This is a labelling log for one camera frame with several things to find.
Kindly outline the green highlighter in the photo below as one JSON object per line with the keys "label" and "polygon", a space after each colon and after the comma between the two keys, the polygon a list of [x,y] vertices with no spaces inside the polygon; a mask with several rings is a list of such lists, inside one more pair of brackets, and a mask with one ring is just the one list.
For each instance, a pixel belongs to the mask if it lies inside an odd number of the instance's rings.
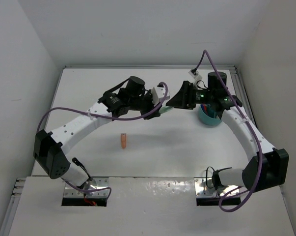
{"label": "green highlighter", "polygon": [[159,113],[162,115],[162,114],[167,113],[167,112],[169,112],[169,111],[171,111],[171,110],[173,110],[173,109],[174,109],[173,107],[170,107],[170,106],[164,106],[164,107],[161,107],[161,108],[159,109]]}

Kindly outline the orange highlighter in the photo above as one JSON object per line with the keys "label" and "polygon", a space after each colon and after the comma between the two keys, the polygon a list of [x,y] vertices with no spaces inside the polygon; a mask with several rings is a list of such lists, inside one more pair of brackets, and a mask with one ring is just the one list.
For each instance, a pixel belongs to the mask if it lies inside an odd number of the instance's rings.
{"label": "orange highlighter", "polygon": [[121,147],[122,149],[125,149],[127,146],[127,134],[121,133]]}

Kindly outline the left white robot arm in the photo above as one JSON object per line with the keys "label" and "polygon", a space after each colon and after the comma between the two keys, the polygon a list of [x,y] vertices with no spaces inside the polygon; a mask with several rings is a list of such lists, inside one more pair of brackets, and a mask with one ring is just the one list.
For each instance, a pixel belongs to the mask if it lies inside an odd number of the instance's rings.
{"label": "left white robot arm", "polygon": [[67,159],[70,150],[99,127],[114,120],[126,121],[124,115],[128,111],[140,112],[140,116],[129,118],[130,121],[159,117],[160,108],[168,95],[166,83],[161,82],[152,89],[146,89],[141,78],[130,76],[105,91],[86,112],[71,109],[71,112],[78,114],[72,121],[52,131],[38,127],[34,159],[51,179],[60,178],[78,191],[89,193],[92,177],[79,161]]}

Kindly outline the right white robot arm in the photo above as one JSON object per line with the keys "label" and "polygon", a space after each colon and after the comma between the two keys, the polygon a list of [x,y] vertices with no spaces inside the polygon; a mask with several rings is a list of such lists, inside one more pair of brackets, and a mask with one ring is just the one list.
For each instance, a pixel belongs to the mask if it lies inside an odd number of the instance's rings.
{"label": "right white robot arm", "polygon": [[215,170],[212,176],[215,189],[235,185],[258,192],[284,184],[289,162],[287,151],[275,148],[264,138],[248,118],[241,101],[226,91],[226,82],[227,75],[223,72],[210,72],[207,88],[198,88],[197,82],[183,81],[167,106],[192,110],[197,104],[209,105],[243,147],[248,159],[247,166],[244,169]]}

